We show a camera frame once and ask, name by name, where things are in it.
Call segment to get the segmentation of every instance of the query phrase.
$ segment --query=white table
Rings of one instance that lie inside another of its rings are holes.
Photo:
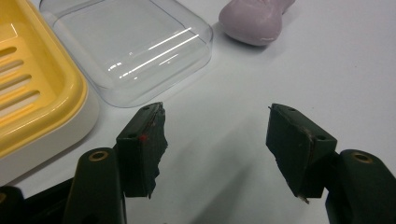
[[[328,223],[327,191],[309,205],[294,198],[265,145],[271,103],[299,109],[338,152],[370,152],[396,175],[396,1],[297,0],[267,48],[221,31],[227,0],[180,3],[212,25],[213,56],[150,101],[164,103],[169,148],[152,199],[126,201],[128,223]],[[84,152],[112,147],[137,111],[100,106],[87,137],[13,182],[26,197],[72,177]]]

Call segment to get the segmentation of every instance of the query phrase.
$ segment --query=pink soap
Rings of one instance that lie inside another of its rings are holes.
[[[219,23],[230,37],[264,46],[282,30],[282,14],[295,0],[233,0],[219,14]]]

